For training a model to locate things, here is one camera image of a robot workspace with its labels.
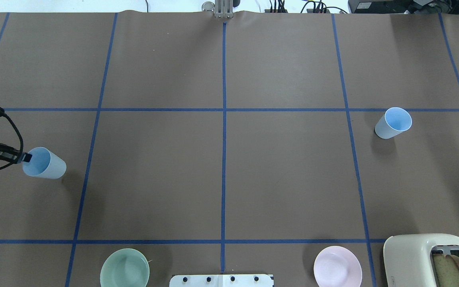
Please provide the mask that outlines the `pink bowl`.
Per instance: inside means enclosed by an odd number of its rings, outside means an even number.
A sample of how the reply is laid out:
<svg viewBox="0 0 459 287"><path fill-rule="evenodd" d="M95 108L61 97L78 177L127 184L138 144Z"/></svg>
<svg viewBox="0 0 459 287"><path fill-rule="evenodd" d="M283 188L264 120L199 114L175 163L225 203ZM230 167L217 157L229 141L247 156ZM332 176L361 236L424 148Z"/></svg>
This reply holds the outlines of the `pink bowl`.
<svg viewBox="0 0 459 287"><path fill-rule="evenodd" d="M320 251L314 260L313 274L319 287L360 287L363 280L359 260L342 246Z"/></svg>

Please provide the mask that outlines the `black electronics box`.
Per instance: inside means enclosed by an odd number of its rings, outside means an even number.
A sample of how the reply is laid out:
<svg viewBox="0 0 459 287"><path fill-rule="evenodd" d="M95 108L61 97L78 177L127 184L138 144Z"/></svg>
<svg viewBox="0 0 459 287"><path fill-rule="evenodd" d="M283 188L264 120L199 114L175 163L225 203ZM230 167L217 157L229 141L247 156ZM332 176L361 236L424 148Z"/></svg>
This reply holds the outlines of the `black electronics box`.
<svg viewBox="0 0 459 287"><path fill-rule="evenodd" d="M349 0L352 14L454 14L459 0Z"/></svg>

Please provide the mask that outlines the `light blue cup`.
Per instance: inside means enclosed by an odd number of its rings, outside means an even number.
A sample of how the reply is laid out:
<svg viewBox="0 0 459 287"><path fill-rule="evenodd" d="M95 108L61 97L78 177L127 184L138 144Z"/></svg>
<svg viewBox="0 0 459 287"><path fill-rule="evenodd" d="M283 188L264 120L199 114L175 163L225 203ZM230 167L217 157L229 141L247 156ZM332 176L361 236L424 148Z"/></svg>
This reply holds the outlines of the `light blue cup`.
<svg viewBox="0 0 459 287"><path fill-rule="evenodd" d="M35 147L27 154L31 158L22 162L22 170L28 176L58 179L66 173L66 162L45 147Z"/></svg>
<svg viewBox="0 0 459 287"><path fill-rule="evenodd" d="M375 125L375 134L382 139L393 138L412 126L410 113L400 107L389 108Z"/></svg>

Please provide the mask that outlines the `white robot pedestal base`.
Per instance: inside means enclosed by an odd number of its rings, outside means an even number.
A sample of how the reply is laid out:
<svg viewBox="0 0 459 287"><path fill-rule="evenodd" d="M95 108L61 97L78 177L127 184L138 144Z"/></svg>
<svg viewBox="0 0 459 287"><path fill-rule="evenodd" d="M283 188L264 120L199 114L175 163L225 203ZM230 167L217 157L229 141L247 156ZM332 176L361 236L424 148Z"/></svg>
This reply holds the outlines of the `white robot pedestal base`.
<svg viewBox="0 0 459 287"><path fill-rule="evenodd" d="M202 274L175 275L170 287L273 287L275 280L269 274Z"/></svg>

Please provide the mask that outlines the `bread slice in toaster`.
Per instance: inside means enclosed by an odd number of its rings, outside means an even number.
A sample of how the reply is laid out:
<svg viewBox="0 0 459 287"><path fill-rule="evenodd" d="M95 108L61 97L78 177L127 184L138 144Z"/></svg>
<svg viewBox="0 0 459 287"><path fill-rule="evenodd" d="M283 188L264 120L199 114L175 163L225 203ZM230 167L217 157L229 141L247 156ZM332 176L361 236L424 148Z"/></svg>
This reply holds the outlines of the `bread slice in toaster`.
<svg viewBox="0 0 459 287"><path fill-rule="evenodd" d="M434 254L433 270L437 286L459 287L459 257L454 255Z"/></svg>

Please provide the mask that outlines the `green bowl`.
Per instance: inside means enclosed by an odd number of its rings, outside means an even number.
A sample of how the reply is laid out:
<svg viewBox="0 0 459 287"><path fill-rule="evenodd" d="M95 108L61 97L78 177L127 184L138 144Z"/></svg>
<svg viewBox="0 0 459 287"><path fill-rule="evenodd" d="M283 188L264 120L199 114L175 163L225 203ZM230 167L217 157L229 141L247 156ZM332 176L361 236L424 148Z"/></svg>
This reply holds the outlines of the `green bowl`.
<svg viewBox="0 0 459 287"><path fill-rule="evenodd" d="M147 258L138 250L124 248L112 253L102 265L102 287L145 287L151 274Z"/></svg>

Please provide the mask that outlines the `aluminium frame post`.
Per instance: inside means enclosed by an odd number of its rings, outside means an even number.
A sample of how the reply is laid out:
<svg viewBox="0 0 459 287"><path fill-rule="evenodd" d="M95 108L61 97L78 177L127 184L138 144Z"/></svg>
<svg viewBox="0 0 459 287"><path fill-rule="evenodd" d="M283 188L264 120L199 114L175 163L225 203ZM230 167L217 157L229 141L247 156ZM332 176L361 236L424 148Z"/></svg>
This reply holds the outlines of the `aluminium frame post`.
<svg viewBox="0 0 459 287"><path fill-rule="evenodd" d="M214 0L215 18L233 18L233 0Z"/></svg>

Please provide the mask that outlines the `cream toaster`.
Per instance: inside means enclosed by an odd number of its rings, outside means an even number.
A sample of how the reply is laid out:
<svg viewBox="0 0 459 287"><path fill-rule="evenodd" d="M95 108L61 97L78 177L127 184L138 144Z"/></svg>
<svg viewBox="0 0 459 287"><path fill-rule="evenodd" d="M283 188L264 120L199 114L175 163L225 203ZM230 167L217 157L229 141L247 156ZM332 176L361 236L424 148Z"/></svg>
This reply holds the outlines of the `cream toaster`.
<svg viewBox="0 0 459 287"><path fill-rule="evenodd" d="M445 233L391 236L383 253L388 287L438 287L432 256L459 257L459 237Z"/></svg>

